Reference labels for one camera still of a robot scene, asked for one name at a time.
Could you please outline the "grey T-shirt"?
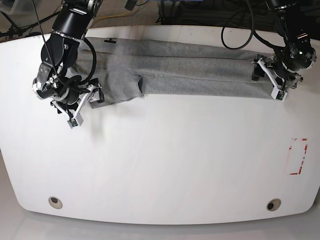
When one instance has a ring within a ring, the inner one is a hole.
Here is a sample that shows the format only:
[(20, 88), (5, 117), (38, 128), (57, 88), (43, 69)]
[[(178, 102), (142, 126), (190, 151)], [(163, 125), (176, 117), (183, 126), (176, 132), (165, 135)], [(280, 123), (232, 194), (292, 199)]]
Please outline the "grey T-shirt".
[(158, 40), (90, 42), (105, 106), (151, 94), (269, 99), (273, 90), (267, 77), (252, 80), (254, 51)]

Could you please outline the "red tape marking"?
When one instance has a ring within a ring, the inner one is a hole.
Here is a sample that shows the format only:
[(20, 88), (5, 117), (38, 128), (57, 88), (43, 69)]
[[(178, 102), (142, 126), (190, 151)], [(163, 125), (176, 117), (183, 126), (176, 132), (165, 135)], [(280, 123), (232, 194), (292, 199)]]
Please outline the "red tape marking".
[(290, 176), (300, 175), (308, 149), (307, 138), (293, 138), (289, 144), (285, 170)]

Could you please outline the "left table grommet hole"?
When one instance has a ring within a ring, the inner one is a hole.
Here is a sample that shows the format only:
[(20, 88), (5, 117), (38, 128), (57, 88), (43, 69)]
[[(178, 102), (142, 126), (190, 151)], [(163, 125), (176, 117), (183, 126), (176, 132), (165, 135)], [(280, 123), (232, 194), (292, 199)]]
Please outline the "left table grommet hole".
[(51, 196), (48, 198), (48, 203), (50, 204), (51, 207), (54, 209), (61, 209), (63, 207), (63, 203), (60, 199), (57, 197)]

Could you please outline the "table grommet hole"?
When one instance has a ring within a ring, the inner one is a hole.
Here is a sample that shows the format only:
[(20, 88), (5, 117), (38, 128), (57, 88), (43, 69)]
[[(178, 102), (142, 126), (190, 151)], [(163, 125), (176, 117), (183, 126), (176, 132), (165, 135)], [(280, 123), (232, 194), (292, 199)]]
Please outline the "table grommet hole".
[(51, 196), (48, 198), (48, 203), (50, 204), (51, 207), (54, 209), (61, 209), (63, 207), (63, 203), (60, 199), (57, 197)]
[(272, 199), (266, 205), (266, 209), (270, 212), (276, 211), (282, 204), (282, 201), (279, 198)]

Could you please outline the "right table grommet hole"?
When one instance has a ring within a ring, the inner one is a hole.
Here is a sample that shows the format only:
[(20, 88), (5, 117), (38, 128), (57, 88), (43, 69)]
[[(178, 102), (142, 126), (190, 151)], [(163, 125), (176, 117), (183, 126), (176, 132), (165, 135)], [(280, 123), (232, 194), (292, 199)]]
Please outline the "right table grommet hole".
[(276, 211), (282, 204), (282, 201), (279, 198), (272, 199), (266, 205), (266, 209), (270, 212)]

